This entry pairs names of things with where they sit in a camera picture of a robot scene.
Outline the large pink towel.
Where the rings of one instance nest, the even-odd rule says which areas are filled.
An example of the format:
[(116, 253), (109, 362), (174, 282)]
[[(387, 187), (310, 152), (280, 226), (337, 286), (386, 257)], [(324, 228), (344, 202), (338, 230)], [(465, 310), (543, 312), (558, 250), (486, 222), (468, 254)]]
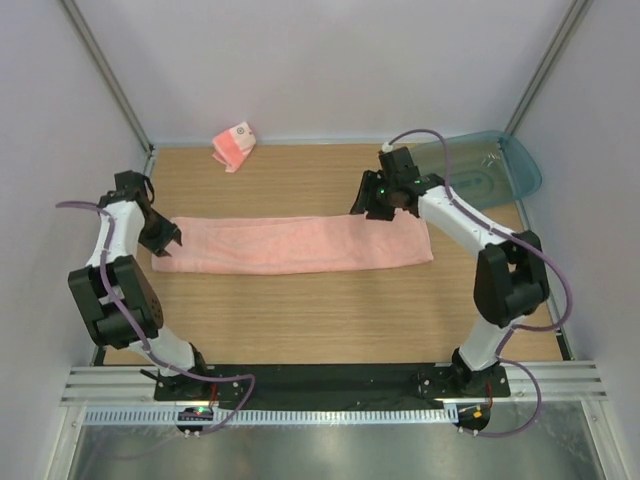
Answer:
[(162, 273), (289, 275), (390, 269), (434, 259), (424, 222), (362, 215), (206, 219), (177, 217), (182, 243), (151, 261)]

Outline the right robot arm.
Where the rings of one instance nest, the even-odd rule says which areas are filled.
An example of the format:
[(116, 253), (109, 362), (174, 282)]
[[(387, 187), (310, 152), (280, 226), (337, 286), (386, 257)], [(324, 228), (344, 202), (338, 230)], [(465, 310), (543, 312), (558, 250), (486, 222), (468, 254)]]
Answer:
[(406, 211), (431, 223), (476, 259), (473, 301), (478, 319), (451, 359), (449, 383), (462, 396), (480, 396), (497, 375), (499, 352), (512, 329), (549, 297), (541, 242), (491, 221), (445, 180), (424, 175), (406, 147), (385, 145), (380, 168), (363, 173), (351, 214), (391, 221)]

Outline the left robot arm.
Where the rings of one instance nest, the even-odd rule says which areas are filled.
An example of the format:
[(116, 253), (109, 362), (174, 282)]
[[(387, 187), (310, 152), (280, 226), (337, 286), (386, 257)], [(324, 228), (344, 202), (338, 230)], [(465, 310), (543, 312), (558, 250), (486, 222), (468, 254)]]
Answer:
[(201, 353), (164, 325), (158, 296), (137, 261), (139, 247), (168, 257), (182, 244), (179, 227), (153, 208), (150, 179), (132, 170), (114, 175), (115, 188), (98, 203), (68, 201), (60, 208), (94, 211), (100, 218), (95, 249), (86, 265), (68, 275), (68, 286), (92, 341), (128, 350), (156, 366), (150, 377), (167, 395), (199, 400), (212, 386)]

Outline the small folded pink cloth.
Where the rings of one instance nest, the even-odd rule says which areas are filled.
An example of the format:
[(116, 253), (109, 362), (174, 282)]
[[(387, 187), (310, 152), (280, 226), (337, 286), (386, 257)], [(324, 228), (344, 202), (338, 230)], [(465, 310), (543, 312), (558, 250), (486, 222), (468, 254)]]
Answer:
[(235, 125), (212, 139), (212, 157), (223, 164), (226, 173), (235, 173), (256, 145), (256, 137), (247, 122)]

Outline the teal plastic tray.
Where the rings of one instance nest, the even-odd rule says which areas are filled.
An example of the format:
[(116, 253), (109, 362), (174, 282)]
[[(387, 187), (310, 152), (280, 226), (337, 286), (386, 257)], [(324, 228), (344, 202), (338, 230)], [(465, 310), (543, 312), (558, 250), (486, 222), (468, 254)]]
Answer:
[(478, 210), (516, 202), (541, 186), (536, 162), (514, 136), (484, 131), (449, 137), (447, 145), (451, 187)]

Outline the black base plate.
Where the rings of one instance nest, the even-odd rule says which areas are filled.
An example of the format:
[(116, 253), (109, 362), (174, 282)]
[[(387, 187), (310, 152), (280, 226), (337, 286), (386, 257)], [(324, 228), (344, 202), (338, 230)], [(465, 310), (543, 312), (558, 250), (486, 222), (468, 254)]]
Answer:
[(222, 406), (233, 406), (249, 386), (240, 379), (256, 378), (249, 409), (346, 410), (367, 404), (454, 398), (496, 399), (510, 396), (505, 369), (494, 366), (465, 385), (447, 363), (383, 364), (218, 364), (208, 367), (214, 378), (230, 377), (217, 387)]

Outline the left aluminium frame post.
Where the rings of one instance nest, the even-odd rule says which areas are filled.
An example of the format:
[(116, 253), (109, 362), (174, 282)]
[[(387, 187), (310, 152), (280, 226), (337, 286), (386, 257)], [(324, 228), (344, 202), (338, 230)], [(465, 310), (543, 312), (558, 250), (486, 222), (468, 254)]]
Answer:
[(153, 153), (153, 144), (145, 132), (138, 116), (118, 81), (111, 65), (89, 26), (79, 5), (74, 0), (60, 0), (59, 4), (67, 15), (72, 28), (83, 44), (93, 64), (97, 68), (107, 90), (111, 94), (115, 104), (124, 116), (126, 123), (136, 137), (142, 150), (150, 157)]

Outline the aluminium frame post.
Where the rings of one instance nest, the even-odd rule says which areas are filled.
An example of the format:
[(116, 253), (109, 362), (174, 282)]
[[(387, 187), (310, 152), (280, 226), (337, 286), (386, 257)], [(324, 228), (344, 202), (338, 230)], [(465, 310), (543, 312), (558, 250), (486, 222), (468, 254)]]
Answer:
[(150, 157), (153, 153), (153, 144), (145, 132), (138, 116), (118, 81), (111, 65), (89, 26), (79, 5), (74, 0), (60, 0), (59, 4), (67, 15), (72, 28), (83, 44), (93, 64), (97, 68), (107, 90), (111, 94), (115, 104), (124, 116), (126, 123), (136, 137), (142, 150)]
[(504, 128), (506, 134), (514, 135), (523, 123), (592, 4), (592, 0), (570, 2)]

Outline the right aluminium frame post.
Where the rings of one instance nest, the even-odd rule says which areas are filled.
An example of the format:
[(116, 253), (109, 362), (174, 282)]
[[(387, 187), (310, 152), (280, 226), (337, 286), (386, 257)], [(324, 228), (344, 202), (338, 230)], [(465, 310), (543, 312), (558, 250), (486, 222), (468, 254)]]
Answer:
[(570, 2), (504, 128), (506, 134), (514, 135), (523, 123), (592, 4), (592, 0)]

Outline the aluminium front rail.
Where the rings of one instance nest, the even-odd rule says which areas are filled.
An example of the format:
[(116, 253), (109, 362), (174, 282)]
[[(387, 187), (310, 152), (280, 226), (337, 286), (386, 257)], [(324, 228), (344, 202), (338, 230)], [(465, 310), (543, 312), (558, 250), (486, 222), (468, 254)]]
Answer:
[(224, 408), (243, 396), (258, 410), (382, 410), (423, 408), (432, 402), (546, 401), (606, 398), (589, 361), (532, 362), (523, 369), (501, 362), (462, 386), (449, 365), (299, 364), (212, 366), (215, 382), (163, 379), (149, 366), (77, 367), (62, 393), (64, 405), (206, 403)]

